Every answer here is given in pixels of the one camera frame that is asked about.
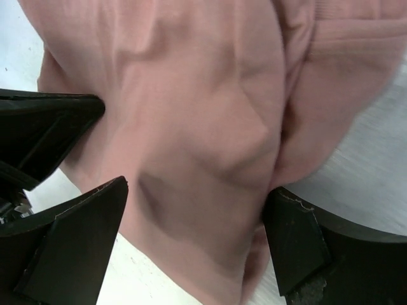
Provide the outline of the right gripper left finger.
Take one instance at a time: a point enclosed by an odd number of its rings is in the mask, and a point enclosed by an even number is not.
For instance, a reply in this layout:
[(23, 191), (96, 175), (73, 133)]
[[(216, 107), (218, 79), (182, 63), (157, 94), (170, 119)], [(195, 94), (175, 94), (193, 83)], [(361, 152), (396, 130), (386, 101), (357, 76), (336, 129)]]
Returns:
[(96, 304), (127, 195), (120, 176), (1, 225), (1, 304)]

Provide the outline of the dusty pink t shirt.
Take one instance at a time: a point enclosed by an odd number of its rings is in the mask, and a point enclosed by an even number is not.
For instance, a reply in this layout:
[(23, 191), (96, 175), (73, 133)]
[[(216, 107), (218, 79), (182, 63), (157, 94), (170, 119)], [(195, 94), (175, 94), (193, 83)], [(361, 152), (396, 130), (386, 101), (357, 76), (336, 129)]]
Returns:
[(81, 190), (123, 175), (122, 235), (204, 304), (265, 272), (275, 187), (332, 154), (399, 67), (405, 1), (21, 1), (38, 89), (104, 117), (62, 163)]

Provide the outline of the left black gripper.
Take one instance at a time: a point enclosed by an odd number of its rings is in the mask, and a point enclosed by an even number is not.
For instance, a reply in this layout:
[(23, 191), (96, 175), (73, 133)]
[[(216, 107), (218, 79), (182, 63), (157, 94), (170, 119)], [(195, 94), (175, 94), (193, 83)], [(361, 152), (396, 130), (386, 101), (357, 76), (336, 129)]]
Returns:
[(94, 95), (1, 90), (1, 223), (32, 215), (31, 191), (104, 114)]

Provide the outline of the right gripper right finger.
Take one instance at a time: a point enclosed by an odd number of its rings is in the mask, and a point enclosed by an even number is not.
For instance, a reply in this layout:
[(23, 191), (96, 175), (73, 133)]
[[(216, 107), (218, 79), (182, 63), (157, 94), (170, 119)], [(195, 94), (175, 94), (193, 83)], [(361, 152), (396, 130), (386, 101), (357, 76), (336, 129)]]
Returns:
[(406, 237), (321, 209), (283, 187), (262, 213), (288, 304), (406, 304)]

